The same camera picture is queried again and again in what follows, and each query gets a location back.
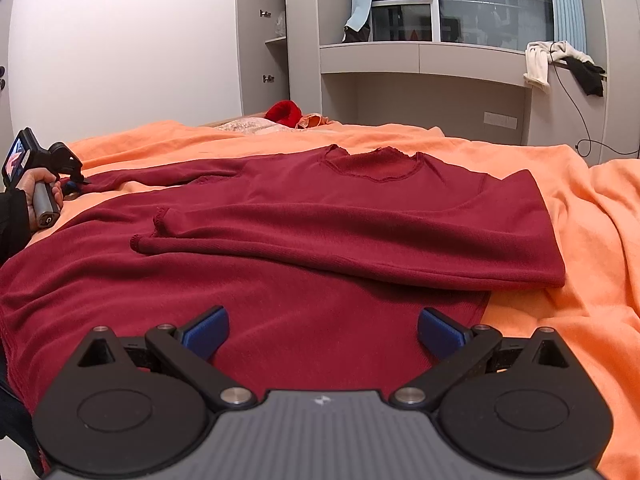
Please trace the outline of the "black left sleeve forearm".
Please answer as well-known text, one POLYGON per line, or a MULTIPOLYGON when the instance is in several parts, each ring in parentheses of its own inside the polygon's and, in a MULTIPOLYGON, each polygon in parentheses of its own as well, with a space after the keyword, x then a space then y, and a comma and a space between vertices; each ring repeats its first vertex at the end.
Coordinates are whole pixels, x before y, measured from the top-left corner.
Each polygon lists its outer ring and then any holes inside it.
POLYGON ((26 194, 22 190, 1 193, 0 263, 16 255, 32 238, 26 194))

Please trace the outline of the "person's left hand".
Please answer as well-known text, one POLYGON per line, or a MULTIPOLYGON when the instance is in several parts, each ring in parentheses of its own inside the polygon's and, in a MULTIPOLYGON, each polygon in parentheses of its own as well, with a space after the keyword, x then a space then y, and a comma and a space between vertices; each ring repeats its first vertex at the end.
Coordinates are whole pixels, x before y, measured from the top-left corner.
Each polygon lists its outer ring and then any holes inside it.
POLYGON ((63 193, 61 190, 61 183, 55 177, 55 175, 51 174, 50 171, 47 170, 47 168, 32 168, 26 170, 22 175, 20 182, 17 183, 16 189, 22 190, 25 193, 29 227, 33 233, 40 230, 34 205, 32 204, 32 202, 34 201, 36 184, 40 182, 44 183, 48 188, 50 188, 50 191, 52 192, 52 196, 55 203, 58 205, 58 208, 63 207, 63 193))

